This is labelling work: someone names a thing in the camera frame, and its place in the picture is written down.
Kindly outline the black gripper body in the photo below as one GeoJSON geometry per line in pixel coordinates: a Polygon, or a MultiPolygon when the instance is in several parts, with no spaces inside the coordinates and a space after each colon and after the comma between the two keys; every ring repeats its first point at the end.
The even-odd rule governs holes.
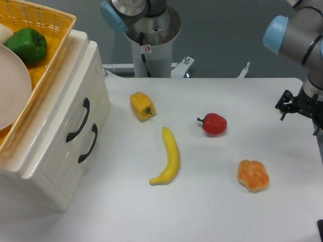
{"type": "Polygon", "coordinates": [[[301,115],[313,119],[323,119],[323,101],[319,100],[319,95],[316,93],[309,97],[301,88],[294,99],[294,105],[301,115]]]}

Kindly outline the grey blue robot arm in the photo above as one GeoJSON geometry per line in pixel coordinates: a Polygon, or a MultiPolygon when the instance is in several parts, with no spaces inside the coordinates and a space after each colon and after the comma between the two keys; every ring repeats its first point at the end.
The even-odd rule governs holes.
{"type": "MultiPolygon", "coordinates": [[[[323,130],[323,0],[288,0],[293,18],[276,16],[267,27],[264,46],[309,71],[297,95],[285,91],[276,104],[281,115],[298,113],[323,130]]],[[[137,77],[172,75],[173,41],[181,29],[178,13],[166,0],[106,0],[100,11],[116,32],[130,41],[137,77]]]]}

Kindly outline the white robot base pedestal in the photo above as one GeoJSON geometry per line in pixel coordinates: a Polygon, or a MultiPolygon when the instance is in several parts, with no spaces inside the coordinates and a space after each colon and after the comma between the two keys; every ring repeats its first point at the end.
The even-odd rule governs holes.
{"type": "Polygon", "coordinates": [[[180,16],[170,6],[157,17],[143,17],[125,33],[131,43],[135,77],[171,77],[173,42],[181,29],[180,16]]]}

